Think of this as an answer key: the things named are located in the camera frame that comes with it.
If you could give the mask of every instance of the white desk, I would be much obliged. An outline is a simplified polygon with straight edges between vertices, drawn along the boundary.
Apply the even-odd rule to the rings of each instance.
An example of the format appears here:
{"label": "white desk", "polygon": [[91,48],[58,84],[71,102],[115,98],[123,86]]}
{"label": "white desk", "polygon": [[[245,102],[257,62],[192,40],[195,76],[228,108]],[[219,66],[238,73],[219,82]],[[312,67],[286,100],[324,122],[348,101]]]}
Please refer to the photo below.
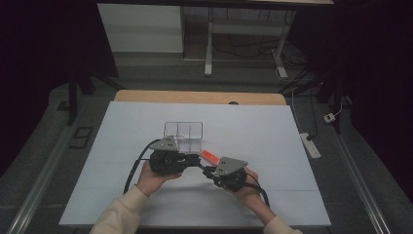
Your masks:
{"label": "white desk", "polygon": [[[110,103],[59,224],[92,226],[122,195],[134,160],[147,143],[163,136],[168,121],[203,122],[203,149],[246,160],[260,174],[272,209],[288,224],[330,225],[289,106],[122,101]],[[198,168],[167,182],[141,214],[140,226],[150,227],[262,226]]]}

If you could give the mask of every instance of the table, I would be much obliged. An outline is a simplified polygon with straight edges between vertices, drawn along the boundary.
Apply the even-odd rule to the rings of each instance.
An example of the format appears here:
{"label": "table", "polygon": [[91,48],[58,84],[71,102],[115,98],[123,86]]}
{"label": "table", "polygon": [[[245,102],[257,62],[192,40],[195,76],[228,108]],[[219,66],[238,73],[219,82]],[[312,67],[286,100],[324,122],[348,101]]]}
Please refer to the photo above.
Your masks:
{"label": "table", "polygon": [[[226,104],[229,101],[240,105]],[[116,95],[59,224],[92,226],[111,200],[122,195],[132,162],[149,141],[162,136],[167,121],[202,122],[203,149],[246,160],[259,171],[272,208],[290,225],[330,224],[281,95],[162,91]],[[200,169],[188,168],[180,179],[151,196],[140,226],[258,228],[262,224]]]}

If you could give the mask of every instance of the sleeve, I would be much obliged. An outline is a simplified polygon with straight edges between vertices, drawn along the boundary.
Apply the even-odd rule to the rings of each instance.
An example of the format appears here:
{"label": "sleeve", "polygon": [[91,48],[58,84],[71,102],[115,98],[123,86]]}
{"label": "sleeve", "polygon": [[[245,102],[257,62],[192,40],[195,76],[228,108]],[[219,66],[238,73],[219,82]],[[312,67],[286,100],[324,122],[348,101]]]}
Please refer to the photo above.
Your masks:
{"label": "sleeve", "polygon": [[294,230],[280,217],[275,216],[264,227],[264,234],[303,234],[300,230]]}
{"label": "sleeve", "polygon": [[100,215],[91,233],[135,233],[140,222],[140,210],[148,201],[136,186],[116,198]]}

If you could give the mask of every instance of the white table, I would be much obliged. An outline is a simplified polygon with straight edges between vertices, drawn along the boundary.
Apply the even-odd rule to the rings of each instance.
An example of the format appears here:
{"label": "white table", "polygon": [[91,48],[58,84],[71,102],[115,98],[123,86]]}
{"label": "white table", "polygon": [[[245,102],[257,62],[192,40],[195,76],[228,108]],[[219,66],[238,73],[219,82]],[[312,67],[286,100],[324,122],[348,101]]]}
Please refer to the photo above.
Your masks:
{"label": "white table", "polygon": [[[203,122],[203,149],[246,160],[260,174],[271,208],[288,224],[330,225],[289,106],[123,101],[110,103],[59,224],[92,226],[122,195],[134,160],[147,143],[163,136],[168,121]],[[198,168],[167,182],[141,215],[140,226],[147,227],[262,226]]]}

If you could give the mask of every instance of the power strip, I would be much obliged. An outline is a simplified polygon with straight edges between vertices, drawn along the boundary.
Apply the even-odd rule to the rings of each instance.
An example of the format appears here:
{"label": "power strip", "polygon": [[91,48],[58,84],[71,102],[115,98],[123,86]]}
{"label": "power strip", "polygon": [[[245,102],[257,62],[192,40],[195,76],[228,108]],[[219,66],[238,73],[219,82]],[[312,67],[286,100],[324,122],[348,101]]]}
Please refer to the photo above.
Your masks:
{"label": "power strip", "polygon": [[309,134],[300,134],[301,140],[303,141],[304,147],[306,148],[307,153],[310,155],[311,158],[316,159],[321,157],[319,151],[317,150],[316,146],[314,145],[312,140],[307,140]]}

